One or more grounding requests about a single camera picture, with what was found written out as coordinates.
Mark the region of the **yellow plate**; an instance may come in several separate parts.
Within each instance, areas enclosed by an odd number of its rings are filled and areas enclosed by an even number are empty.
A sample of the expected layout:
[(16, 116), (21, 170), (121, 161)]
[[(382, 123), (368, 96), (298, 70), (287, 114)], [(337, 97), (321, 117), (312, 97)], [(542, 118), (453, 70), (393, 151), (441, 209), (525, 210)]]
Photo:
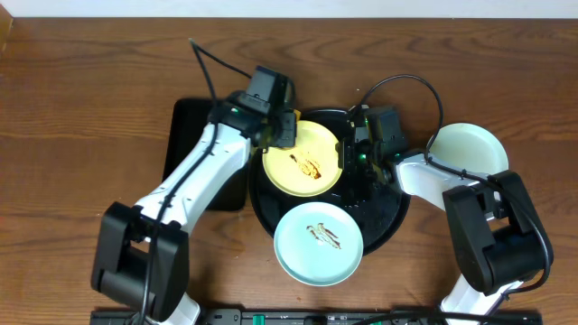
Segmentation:
[(282, 192), (296, 197), (320, 195), (341, 176), (337, 137), (325, 126), (301, 120), (295, 146), (273, 148), (262, 155), (267, 178)]

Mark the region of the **light blue plate front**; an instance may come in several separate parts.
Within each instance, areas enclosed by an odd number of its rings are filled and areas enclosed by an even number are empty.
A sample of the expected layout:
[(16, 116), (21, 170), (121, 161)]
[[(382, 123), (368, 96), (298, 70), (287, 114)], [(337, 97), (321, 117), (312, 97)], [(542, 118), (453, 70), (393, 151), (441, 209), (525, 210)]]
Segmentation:
[(363, 237), (354, 218), (335, 205), (309, 202), (290, 209), (274, 233), (274, 250), (284, 271), (296, 281), (326, 287), (357, 270)]

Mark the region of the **light blue plate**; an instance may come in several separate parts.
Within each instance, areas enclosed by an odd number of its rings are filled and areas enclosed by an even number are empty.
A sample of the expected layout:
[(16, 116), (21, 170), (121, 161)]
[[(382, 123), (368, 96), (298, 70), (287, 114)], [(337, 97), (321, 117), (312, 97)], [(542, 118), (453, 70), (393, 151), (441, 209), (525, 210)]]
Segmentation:
[(357, 270), (363, 237), (354, 218), (335, 205), (309, 202), (290, 209), (274, 233), (274, 250), (284, 271), (296, 281), (326, 287)]
[(442, 127), (430, 153), (457, 170), (496, 174), (509, 169), (508, 155), (499, 139), (474, 124), (456, 123)]

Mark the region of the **orange green scrub sponge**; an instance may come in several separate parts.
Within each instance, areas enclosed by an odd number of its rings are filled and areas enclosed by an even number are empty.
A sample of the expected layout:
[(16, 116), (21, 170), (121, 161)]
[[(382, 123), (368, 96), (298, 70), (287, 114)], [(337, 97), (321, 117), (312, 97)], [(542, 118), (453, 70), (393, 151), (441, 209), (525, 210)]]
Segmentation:
[(302, 112), (298, 109), (294, 109), (293, 112), (295, 116), (295, 121), (298, 122), (301, 119)]

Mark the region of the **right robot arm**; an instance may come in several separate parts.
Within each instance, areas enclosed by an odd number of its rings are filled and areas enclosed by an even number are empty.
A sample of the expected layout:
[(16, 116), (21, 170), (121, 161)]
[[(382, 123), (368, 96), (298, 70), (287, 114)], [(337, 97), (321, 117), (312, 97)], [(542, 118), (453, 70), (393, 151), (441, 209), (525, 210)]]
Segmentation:
[(521, 177), (458, 170), (429, 149), (400, 153), (384, 141), (337, 143), (339, 165), (362, 170), (405, 195), (442, 209), (447, 217), (461, 278), (436, 311), (403, 311), (382, 321), (424, 320), (432, 324), (537, 324), (539, 315), (502, 316), (499, 305), (512, 295), (541, 288), (554, 252)]

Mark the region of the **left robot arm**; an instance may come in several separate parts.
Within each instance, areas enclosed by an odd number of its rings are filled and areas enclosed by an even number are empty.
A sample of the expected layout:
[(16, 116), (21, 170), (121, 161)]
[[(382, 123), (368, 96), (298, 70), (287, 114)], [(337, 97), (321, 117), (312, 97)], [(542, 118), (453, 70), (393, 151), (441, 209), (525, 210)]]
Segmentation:
[(253, 149), (290, 148), (300, 113), (291, 104), (237, 93), (215, 104), (182, 162), (134, 206), (104, 213), (91, 286), (131, 307), (131, 324), (193, 324), (200, 305), (187, 293), (189, 237)]

